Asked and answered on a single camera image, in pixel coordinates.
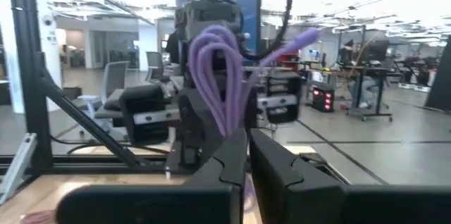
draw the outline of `cable bundle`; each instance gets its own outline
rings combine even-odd
[[[264,70],[272,61],[289,51],[302,49],[313,44],[318,37],[312,28],[302,33],[297,39],[283,48],[273,52],[260,61],[259,70],[254,71],[243,88],[242,57],[234,34],[225,27],[213,25],[207,27],[191,43],[188,65],[197,90],[210,108],[219,131],[227,139],[240,127],[249,93]],[[215,52],[225,55],[227,85],[225,86],[225,103],[222,102],[212,60]],[[252,183],[246,182],[246,199],[253,193]]]

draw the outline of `wooden table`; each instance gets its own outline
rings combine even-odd
[[[315,153],[308,146],[285,146],[293,153]],[[92,154],[107,154],[104,149],[91,149]],[[59,201],[69,192],[85,185],[180,185],[189,177],[172,177],[165,175],[43,175],[19,192],[14,198],[0,207],[1,224],[20,224],[25,214],[53,210]],[[245,207],[252,211],[243,216],[244,224],[260,224],[261,217],[255,198],[249,198]]]

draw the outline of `gray floor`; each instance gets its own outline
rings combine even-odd
[[[102,71],[67,70],[66,84],[78,85],[84,94],[98,94]],[[128,85],[144,79],[128,73]],[[282,125],[275,139],[284,144],[309,144],[352,183],[451,185],[451,116],[420,108],[427,94],[387,89],[384,101],[394,122],[373,118],[361,122],[346,116],[336,104],[335,113],[302,107],[299,122]],[[49,114],[52,135],[79,140],[80,126],[63,111]],[[0,154],[13,154],[25,132],[24,117],[0,106]],[[55,154],[72,146],[54,144]]]

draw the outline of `purple cable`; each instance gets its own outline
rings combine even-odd
[[[251,88],[257,83],[264,67],[282,54],[313,44],[317,37],[318,32],[312,28],[303,32],[298,38],[283,48],[274,51],[260,61],[260,69],[251,74],[244,89],[242,83],[242,56],[238,49],[235,35],[229,29],[213,25],[207,27],[193,40],[190,46],[190,55],[188,56],[188,66],[190,67],[192,79],[196,84],[197,90],[210,108],[219,131],[226,139],[239,128]],[[213,55],[217,51],[224,53],[227,66],[225,103],[221,100],[211,66]],[[250,194],[253,194],[253,187],[249,178],[247,178],[245,198],[248,199]]]

